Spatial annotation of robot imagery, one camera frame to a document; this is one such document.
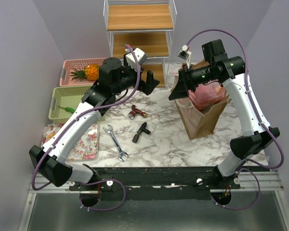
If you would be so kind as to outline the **pink plastic bag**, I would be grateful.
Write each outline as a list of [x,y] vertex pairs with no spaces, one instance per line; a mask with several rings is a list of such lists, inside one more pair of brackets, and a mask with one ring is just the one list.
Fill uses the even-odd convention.
[[195,92],[189,90],[189,99],[194,107],[201,111],[223,99],[225,92],[225,88],[219,82],[213,81],[198,85]]

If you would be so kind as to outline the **brown paper grocery bag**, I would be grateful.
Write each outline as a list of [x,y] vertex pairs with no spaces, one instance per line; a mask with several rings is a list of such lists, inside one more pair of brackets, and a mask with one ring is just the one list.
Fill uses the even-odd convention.
[[230,97],[226,91],[223,99],[199,111],[194,107],[189,97],[175,100],[189,139],[193,140],[214,134],[217,121],[229,101]]

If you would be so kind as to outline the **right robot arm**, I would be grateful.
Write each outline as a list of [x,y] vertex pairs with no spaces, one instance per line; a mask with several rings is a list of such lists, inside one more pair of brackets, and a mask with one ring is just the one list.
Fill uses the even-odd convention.
[[245,62],[239,57],[229,58],[220,39],[202,45],[204,60],[208,66],[198,69],[183,67],[178,71],[178,82],[169,100],[187,98],[189,91],[217,80],[227,91],[238,114],[243,135],[230,141],[227,157],[212,171],[211,182],[216,188],[224,188],[229,178],[249,157],[268,147],[280,135],[271,127],[259,107],[249,76],[245,74]]

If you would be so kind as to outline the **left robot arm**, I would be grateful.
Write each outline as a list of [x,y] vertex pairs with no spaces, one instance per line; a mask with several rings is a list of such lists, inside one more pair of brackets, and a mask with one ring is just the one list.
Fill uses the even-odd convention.
[[42,147],[36,145],[29,150],[34,173],[40,173],[50,184],[60,187],[68,181],[81,183],[86,190],[97,185],[93,170],[86,166],[66,164],[66,160],[82,135],[95,124],[110,107],[119,105],[116,96],[133,87],[149,95],[159,84],[153,72],[147,71],[146,80],[141,79],[142,63],[146,57],[128,53],[121,61],[110,57],[103,61],[99,78],[86,91],[74,114],[61,129]]

